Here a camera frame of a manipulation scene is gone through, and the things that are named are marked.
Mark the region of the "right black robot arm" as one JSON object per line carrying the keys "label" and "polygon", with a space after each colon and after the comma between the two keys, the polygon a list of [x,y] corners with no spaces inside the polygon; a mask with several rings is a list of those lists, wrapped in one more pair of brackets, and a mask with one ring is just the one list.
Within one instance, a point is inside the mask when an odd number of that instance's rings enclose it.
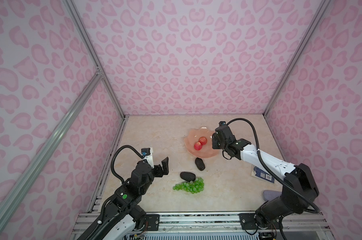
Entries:
{"label": "right black robot arm", "polygon": [[278,159],[260,149],[256,129],[252,127],[255,143],[237,139],[226,122],[220,122],[212,135],[213,149],[222,150],[230,159],[248,162],[267,172],[282,185],[282,193],[266,201],[255,211],[254,222],[259,229],[269,228],[276,220],[304,212],[318,214],[315,204],[319,189],[311,169],[305,164],[295,165]]}

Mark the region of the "red apple front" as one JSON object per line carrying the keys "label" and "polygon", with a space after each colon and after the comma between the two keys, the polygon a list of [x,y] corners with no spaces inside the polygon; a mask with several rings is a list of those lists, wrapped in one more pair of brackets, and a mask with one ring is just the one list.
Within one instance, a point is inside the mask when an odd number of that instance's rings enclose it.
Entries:
{"label": "red apple front", "polygon": [[194,149],[195,149],[196,151],[200,151],[200,150],[202,149],[202,147],[203,147],[203,145],[201,145],[200,142],[196,142],[196,143],[194,144]]}

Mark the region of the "dark avocado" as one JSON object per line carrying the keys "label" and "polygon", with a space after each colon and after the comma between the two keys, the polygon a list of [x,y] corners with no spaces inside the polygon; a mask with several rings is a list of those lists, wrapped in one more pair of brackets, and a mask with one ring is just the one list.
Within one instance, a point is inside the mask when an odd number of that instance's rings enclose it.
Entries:
{"label": "dark avocado", "polygon": [[204,161],[201,158],[195,159],[195,165],[198,168],[199,171],[204,171],[206,169],[206,165]]}
{"label": "dark avocado", "polygon": [[191,172],[181,172],[180,178],[185,182],[194,182],[196,180],[196,175]]}

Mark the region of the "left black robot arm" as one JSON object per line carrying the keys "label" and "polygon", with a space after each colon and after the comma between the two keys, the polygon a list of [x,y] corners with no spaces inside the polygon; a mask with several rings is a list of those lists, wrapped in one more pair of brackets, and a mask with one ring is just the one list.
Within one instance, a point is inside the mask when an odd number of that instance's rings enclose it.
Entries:
{"label": "left black robot arm", "polygon": [[155,178],[169,174],[169,158],[160,165],[151,166],[146,160],[139,161],[115,193],[102,204],[100,215],[79,237],[80,240],[122,240],[133,230],[143,231],[146,212],[139,206]]}

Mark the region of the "red apple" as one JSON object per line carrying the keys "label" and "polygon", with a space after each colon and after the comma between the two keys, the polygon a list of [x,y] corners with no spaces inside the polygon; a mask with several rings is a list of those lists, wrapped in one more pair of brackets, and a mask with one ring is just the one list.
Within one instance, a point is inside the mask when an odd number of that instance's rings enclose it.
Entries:
{"label": "red apple", "polygon": [[201,143],[201,145],[206,145],[208,142],[208,139],[206,137],[200,137],[199,138],[199,142]]}
{"label": "red apple", "polygon": [[202,147],[203,147],[203,145],[201,145],[200,142],[196,142],[196,143],[194,144],[194,149],[195,149],[196,151],[200,151],[200,150],[202,149]]}

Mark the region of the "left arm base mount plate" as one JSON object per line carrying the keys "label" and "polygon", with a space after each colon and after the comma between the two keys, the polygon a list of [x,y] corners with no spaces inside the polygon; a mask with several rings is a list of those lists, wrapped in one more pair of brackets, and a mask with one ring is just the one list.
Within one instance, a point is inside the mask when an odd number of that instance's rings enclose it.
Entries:
{"label": "left arm base mount plate", "polygon": [[159,214],[146,214],[146,231],[154,232],[159,230],[160,215]]}

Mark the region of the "green grape bunch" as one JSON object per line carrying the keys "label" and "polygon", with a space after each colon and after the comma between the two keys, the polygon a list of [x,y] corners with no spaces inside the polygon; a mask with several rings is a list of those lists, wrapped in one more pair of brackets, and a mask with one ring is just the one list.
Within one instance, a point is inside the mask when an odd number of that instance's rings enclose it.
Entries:
{"label": "green grape bunch", "polygon": [[204,190],[205,183],[202,178],[197,178],[195,181],[183,182],[173,186],[175,191],[185,191],[191,194],[198,194]]}

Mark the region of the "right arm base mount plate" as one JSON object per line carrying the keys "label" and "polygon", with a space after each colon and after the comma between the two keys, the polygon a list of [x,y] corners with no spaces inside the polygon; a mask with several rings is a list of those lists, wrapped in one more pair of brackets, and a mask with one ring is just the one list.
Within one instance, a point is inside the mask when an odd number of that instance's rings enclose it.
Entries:
{"label": "right arm base mount plate", "polygon": [[258,226],[255,219],[255,213],[240,213],[239,220],[241,228],[244,231],[257,231]]}

